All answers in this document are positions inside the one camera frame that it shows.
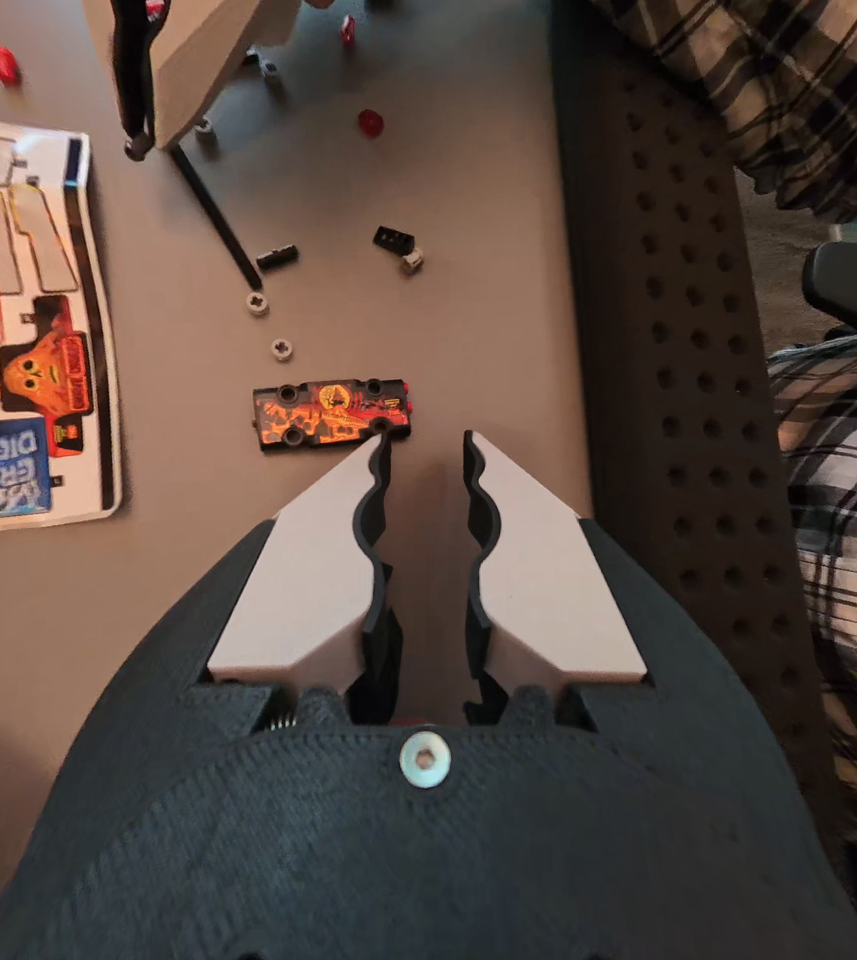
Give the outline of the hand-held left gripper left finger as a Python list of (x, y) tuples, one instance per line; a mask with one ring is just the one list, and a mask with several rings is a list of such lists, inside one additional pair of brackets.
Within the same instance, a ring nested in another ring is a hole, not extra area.
[(331, 688), (355, 723), (391, 720), (403, 639), (376, 550), (390, 474), (391, 440), (374, 436), (273, 516), (208, 658), (211, 678), (292, 695)]

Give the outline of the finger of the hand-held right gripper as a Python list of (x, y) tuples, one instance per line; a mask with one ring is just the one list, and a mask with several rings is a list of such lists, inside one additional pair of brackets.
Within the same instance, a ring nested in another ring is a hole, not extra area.
[(156, 146), (151, 48), (158, 36), (158, 4), (85, 1), (83, 9), (110, 80), (125, 155), (143, 162)]
[(301, 1), (172, 1), (149, 50), (155, 145), (176, 145), (252, 47), (285, 44)]

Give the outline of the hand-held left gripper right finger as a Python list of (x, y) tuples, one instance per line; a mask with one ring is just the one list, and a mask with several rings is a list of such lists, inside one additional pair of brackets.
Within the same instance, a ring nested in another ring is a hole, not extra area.
[(574, 688), (640, 685), (648, 667), (579, 513), (477, 430), (462, 456), (479, 551), (465, 638), (480, 702), (464, 703), (467, 722), (497, 724), (521, 688), (557, 713)]

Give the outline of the flame printed black toy panel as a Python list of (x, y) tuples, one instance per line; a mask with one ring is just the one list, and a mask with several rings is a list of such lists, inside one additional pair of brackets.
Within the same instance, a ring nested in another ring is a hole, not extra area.
[(343, 378), (286, 383), (252, 392), (262, 453), (361, 444), (411, 436), (409, 385), (398, 378)]

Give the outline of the person's right forearm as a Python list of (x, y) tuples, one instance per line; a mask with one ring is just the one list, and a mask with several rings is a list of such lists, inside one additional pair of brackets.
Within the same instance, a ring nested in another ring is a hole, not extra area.
[(857, 1), (596, 1), (725, 125), (781, 210), (857, 221)]

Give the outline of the long black toy axle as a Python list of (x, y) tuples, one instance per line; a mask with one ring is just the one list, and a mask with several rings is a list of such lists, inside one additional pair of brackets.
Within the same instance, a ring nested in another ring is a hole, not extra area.
[(175, 146), (168, 151), (168, 154), (250, 291), (262, 293), (264, 291), (262, 275), (183, 148)]

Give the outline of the toy sticker sheet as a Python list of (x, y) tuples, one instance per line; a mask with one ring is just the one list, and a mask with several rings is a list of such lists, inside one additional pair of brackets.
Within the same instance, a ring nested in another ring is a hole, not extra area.
[(123, 499), (91, 167), (86, 133), (0, 122), (0, 532), (106, 519)]

